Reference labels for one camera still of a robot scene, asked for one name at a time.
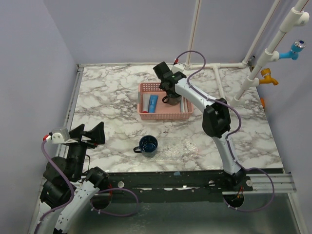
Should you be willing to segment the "dark green mug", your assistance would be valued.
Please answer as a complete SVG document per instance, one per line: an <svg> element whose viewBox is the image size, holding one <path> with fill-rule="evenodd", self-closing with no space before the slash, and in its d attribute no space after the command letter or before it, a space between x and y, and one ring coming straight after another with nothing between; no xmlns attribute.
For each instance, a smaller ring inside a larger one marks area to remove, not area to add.
<svg viewBox="0 0 312 234"><path fill-rule="evenodd" d="M180 104L181 95L167 94L162 98L162 102L172 106Z"/></svg>

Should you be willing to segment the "dark blue mug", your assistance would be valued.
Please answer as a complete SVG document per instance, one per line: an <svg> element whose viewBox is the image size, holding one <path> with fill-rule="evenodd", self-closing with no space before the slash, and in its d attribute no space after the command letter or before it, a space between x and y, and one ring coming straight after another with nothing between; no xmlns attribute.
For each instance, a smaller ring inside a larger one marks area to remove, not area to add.
<svg viewBox="0 0 312 234"><path fill-rule="evenodd" d="M133 151L134 153L142 154L146 158L153 158L157 153L158 141L154 136L143 136L138 146Z"/></svg>

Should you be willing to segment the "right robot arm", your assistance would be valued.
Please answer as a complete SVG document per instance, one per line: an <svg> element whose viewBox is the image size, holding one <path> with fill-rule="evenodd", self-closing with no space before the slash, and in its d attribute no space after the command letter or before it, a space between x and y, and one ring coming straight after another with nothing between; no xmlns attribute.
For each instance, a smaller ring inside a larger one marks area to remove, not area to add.
<svg viewBox="0 0 312 234"><path fill-rule="evenodd" d="M224 185L235 191L242 185L246 171L238 163L234 146L230 138L231 118L229 105L224 98L216 99L192 85L182 71L173 72L165 62L153 68L159 88L166 93L164 103L178 105L186 98L203 113L202 129L215 142L225 172Z"/></svg>

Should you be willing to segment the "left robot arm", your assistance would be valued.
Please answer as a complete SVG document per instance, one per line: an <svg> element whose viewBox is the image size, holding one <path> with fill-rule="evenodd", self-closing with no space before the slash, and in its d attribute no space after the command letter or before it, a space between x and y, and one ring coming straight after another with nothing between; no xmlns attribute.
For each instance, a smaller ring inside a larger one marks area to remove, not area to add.
<svg viewBox="0 0 312 234"><path fill-rule="evenodd" d="M41 150L48 160L39 196L39 210L31 234L66 234L77 215L98 192L110 187L109 175L99 167L83 172L86 151L105 143L104 123L86 131L85 125L68 130L66 127L48 133ZM68 146L66 157L50 157L45 144Z"/></svg>

